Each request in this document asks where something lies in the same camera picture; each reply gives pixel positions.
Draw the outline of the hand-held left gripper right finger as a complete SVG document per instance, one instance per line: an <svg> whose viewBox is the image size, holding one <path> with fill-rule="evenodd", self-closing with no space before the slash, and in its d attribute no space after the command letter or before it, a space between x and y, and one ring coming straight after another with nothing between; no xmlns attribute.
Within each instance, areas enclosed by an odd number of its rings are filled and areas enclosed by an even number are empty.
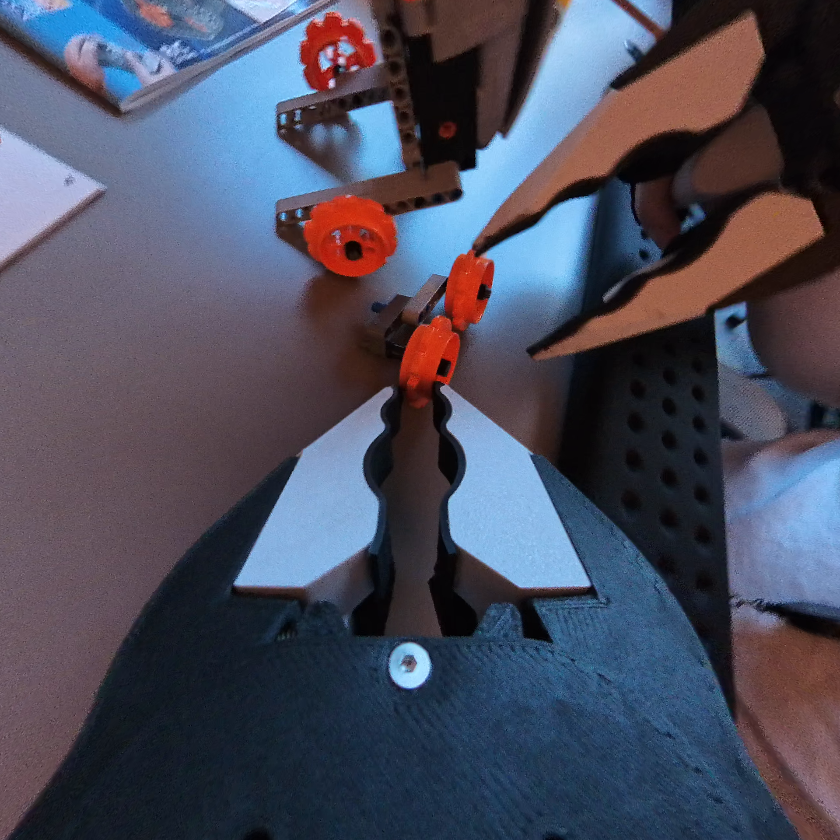
<svg viewBox="0 0 840 840"><path fill-rule="evenodd" d="M532 452L449 385L436 388L435 410L442 454L455 457L442 510L454 592L470 607L588 592Z"/></svg>

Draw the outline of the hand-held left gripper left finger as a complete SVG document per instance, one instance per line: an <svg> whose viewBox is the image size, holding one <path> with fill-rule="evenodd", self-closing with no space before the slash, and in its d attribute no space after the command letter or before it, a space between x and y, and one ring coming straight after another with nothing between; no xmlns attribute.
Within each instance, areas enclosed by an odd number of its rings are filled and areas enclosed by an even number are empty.
<svg viewBox="0 0 840 840"><path fill-rule="evenodd" d="M387 386L305 447L234 581L238 593L328 602L351 614L375 590L381 502L364 458L385 431Z"/></svg>

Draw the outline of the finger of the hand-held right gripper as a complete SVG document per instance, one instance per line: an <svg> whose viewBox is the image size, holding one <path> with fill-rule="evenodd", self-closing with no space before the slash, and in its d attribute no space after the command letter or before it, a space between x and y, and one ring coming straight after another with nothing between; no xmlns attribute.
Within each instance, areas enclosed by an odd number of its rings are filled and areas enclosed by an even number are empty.
<svg viewBox="0 0 840 840"><path fill-rule="evenodd" d="M611 89L509 195L476 237L477 256L535 225L553 206L590 195L654 142L702 134L746 102L764 61L746 9L636 80Z"/></svg>
<svg viewBox="0 0 840 840"><path fill-rule="evenodd" d="M660 260L639 269L584 312L528 347L546 361L697 319L819 244L826 214L813 200L765 190L745 196L677 238Z"/></svg>

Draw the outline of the orange wheel pair assembly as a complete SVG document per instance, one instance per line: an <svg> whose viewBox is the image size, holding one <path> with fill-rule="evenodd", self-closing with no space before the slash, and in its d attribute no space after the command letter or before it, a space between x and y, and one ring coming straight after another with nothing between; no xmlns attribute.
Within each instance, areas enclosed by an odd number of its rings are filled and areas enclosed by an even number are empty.
<svg viewBox="0 0 840 840"><path fill-rule="evenodd" d="M415 295L372 303L362 346L399 361L398 385L410 406L424 407L436 385L450 382L460 335L482 319L494 276L494 262L470 251L456 258L447 276L430 276Z"/></svg>

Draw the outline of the grey toy robot model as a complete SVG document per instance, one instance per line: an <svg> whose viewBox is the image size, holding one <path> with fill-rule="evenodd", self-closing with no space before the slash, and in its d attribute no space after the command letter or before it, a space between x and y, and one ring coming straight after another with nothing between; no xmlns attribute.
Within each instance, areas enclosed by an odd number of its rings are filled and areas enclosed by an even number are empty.
<svg viewBox="0 0 840 840"><path fill-rule="evenodd" d="M308 95L276 106L281 135L389 102L403 169L280 199L276 226L299 228L310 257L342 277L382 268L395 218L460 199L462 172L515 123L568 2L370 2L377 40L336 12L306 27Z"/></svg>

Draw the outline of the person's right forearm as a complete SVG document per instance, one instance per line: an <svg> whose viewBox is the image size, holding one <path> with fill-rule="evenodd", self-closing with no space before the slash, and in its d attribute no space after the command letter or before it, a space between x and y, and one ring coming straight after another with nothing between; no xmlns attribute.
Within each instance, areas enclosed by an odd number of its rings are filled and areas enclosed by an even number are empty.
<svg viewBox="0 0 840 840"><path fill-rule="evenodd" d="M747 313L752 346L767 372L800 396L838 408L838 291L801 287L750 301Z"/></svg>

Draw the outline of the person's right hand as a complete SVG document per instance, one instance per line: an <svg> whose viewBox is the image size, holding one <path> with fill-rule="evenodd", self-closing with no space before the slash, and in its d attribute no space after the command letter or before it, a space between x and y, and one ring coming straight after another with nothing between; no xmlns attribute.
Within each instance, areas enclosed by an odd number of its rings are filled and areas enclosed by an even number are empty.
<svg viewBox="0 0 840 840"><path fill-rule="evenodd" d="M770 115L751 103L675 174L635 184L634 215L656 246L665 249L680 233L683 211L693 205L714 207L750 187L778 185L783 168Z"/></svg>

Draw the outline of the black perforated panel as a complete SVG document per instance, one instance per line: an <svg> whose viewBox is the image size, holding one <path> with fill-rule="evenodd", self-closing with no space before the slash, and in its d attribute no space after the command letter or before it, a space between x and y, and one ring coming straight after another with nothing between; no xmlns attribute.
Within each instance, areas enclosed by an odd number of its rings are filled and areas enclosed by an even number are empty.
<svg viewBox="0 0 840 840"><path fill-rule="evenodd" d="M558 467L663 577L733 711L713 317L576 354Z"/></svg>

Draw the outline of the person's light shirt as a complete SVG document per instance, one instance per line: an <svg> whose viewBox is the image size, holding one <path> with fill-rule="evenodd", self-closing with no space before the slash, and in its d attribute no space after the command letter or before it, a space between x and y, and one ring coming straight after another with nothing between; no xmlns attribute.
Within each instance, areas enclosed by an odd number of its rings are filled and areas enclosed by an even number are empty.
<svg viewBox="0 0 840 840"><path fill-rule="evenodd" d="M838 432L724 442L721 455L731 598L838 619Z"/></svg>

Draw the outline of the white instruction booklet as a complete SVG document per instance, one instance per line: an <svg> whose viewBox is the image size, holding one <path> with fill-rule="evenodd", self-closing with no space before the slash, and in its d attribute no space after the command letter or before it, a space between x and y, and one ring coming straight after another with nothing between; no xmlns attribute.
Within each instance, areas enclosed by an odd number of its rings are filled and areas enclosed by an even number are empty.
<svg viewBox="0 0 840 840"><path fill-rule="evenodd" d="M36 246L106 187L1 128L1 269Z"/></svg>

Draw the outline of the blue cover booklet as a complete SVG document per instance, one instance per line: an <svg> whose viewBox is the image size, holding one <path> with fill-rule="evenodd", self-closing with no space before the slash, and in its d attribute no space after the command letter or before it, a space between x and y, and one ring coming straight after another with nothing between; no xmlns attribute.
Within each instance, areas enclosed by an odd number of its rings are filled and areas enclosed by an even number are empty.
<svg viewBox="0 0 840 840"><path fill-rule="evenodd" d="M308 21L329 1L2 1L2 30L120 112Z"/></svg>

